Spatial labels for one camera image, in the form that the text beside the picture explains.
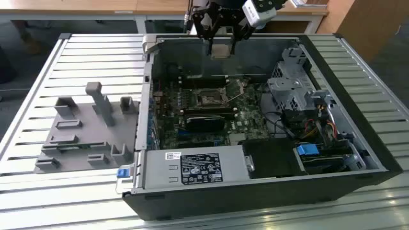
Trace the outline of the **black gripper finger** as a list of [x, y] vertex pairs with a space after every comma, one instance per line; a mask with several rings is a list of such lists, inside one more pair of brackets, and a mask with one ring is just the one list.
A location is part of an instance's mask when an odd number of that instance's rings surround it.
[[223, 21], [223, 26], [231, 27], [234, 32], [231, 39], [231, 54], [234, 55], [238, 42], [250, 39], [255, 32], [255, 27], [251, 26], [243, 10], [228, 9], [223, 13]]
[[214, 38], [220, 28], [218, 8], [194, 8], [194, 25], [200, 39], [208, 41], [207, 54], [212, 54]]

